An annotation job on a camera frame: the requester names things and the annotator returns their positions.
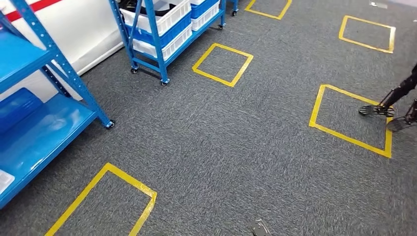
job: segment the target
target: blue shelf board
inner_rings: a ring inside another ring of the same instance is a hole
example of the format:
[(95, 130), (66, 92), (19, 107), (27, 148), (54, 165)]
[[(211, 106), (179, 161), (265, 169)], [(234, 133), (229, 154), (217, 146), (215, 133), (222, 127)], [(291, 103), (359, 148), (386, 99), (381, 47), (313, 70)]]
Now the blue shelf board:
[(0, 52), (0, 93), (52, 60), (51, 52), (5, 30), (0, 30)]
[[(219, 12), (213, 16), (204, 26), (202, 26), (198, 31), (193, 31), (193, 34), (191, 35), (191, 37), (189, 39), (187, 39), (187, 41), (185, 41), (180, 48), (178, 48), (166, 61), (165, 61), (165, 65), (168, 66), (169, 64), (171, 64), (188, 46), (190, 46), (191, 43), (193, 43), (198, 37), (200, 37), (200, 35), (202, 35), (218, 18), (220, 18), (224, 13), (224, 10), (219, 10)], [(147, 53), (141, 53), (139, 51), (136, 51), (136, 53), (147, 57), (149, 59), (158, 61), (157, 58), (147, 54)]]
[(80, 102), (55, 95), (29, 116), (0, 134), (0, 169), (15, 180), (0, 195), (3, 208), (71, 141), (97, 114)]

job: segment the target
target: robot leg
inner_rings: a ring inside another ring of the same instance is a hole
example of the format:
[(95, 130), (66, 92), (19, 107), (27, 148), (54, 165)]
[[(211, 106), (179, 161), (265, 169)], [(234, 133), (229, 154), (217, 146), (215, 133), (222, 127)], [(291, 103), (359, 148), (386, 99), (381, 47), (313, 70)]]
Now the robot leg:
[(417, 125), (417, 99), (414, 100), (405, 116), (391, 120), (387, 124), (387, 128), (392, 131), (399, 131), (415, 125)]
[(400, 86), (392, 89), (378, 105), (363, 106), (359, 108), (361, 115), (383, 115), (386, 117), (394, 116), (392, 105), (407, 95), (417, 85), (417, 73), (401, 82)]

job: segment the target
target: caster wheel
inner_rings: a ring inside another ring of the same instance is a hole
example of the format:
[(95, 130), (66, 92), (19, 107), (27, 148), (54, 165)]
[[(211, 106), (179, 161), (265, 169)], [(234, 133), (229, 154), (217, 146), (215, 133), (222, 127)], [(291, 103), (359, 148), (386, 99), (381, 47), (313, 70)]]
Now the caster wheel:
[(109, 127), (106, 127), (106, 129), (112, 129), (116, 125), (116, 121), (114, 119), (110, 120), (112, 124)]

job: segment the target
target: red stripe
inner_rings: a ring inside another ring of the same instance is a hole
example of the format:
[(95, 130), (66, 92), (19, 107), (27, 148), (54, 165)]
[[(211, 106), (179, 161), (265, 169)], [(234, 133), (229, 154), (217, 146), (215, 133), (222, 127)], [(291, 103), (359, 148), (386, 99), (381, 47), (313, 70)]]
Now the red stripe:
[[(37, 1), (35, 3), (32, 3), (30, 5), (30, 7), (32, 8), (33, 11), (39, 11), (39, 10), (41, 10), (41, 9), (47, 7), (47, 6), (50, 6), (54, 3), (57, 3), (59, 1), (61, 1), (61, 0), (40, 0), (40, 1)], [(10, 22), (13, 22), (13, 21), (21, 18), (18, 11), (10, 12), (9, 14), (6, 15), (6, 17), (9, 19)]]

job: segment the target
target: robot part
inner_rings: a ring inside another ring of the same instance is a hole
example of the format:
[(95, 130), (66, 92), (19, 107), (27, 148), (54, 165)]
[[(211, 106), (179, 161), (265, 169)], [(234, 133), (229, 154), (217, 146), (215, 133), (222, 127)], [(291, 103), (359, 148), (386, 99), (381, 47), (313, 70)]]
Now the robot part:
[(271, 236), (268, 228), (262, 219), (250, 222), (253, 236)]
[(400, 131), (417, 125), (417, 99), (414, 100), (408, 112), (403, 117), (393, 119), (387, 124), (387, 128), (391, 131)]
[(359, 113), (362, 115), (383, 115), (386, 117), (394, 116), (394, 109), (392, 105), (407, 95), (411, 90), (417, 86), (417, 65), (413, 69), (413, 73), (405, 79), (400, 86), (394, 88), (389, 92), (385, 98), (376, 106), (363, 106), (359, 108)]

